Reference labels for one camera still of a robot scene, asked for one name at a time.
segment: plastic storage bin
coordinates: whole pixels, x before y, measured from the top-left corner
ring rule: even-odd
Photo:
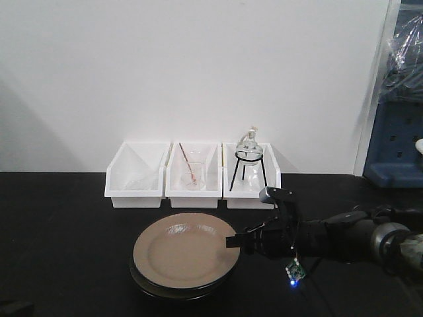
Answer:
[[[259,143],[263,148],[263,163],[266,171],[267,186],[280,188],[281,173],[269,143]],[[273,209],[273,205],[260,202],[258,194],[264,188],[264,179],[260,161],[256,165],[246,166],[242,180],[243,165],[239,163],[233,189],[229,191],[237,158],[236,143],[223,144],[223,198],[228,209]]]
[[[170,143],[123,142],[106,171],[115,208],[159,208]]]
[[[166,171],[172,208],[217,208],[222,197],[221,143],[175,142]]]
[[[382,188],[422,188],[423,104],[381,102],[377,108],[364,176]]]

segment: ceramic plate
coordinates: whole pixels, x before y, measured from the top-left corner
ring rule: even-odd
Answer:
[[[146,228],[134,246],[138,271],[156,285],[175,289],[202,287],[228,273],[239,248],[226,248],[235,231],[205,213],[179,213]]]
[[[130,264],[130,272],[132,278],[144,293],[152,297],[171,300],[192,300],[202,298],[215,291],[225,281],[225,279],[221,279],[210,286],[200,289],[170,289],[168,287],[160,287],[152,284],[138,272],[133,262]]]

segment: white wall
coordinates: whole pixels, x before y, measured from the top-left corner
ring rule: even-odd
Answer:
[[[352,173],[388,0],[14,0],[0,170],[105,171],[123,140],[236,141]]]

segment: black table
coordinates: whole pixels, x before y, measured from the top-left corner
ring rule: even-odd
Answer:
[[[287,259],[242,255],[231,278],[201,300],[168,303],[142,294],[128,260],[136,238],[153,221],[190,211],[113,209],[103,197],[103,173],[0,173],[0,300],[29,300],[35,316],[423,316],[420,297],[373,264],[324,260],[291,289]],[[422,190],[380,190],[348,175],[283,175],[306,219],[356,205],[423,208]],[[236,230],[269,211],[208,209]],[[310,267],[314,259],[303,264]]]

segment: plastic bag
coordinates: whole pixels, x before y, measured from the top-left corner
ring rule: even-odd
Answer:
[[[386,101],[423,102],[423,7],[399,12],[381,87]]]

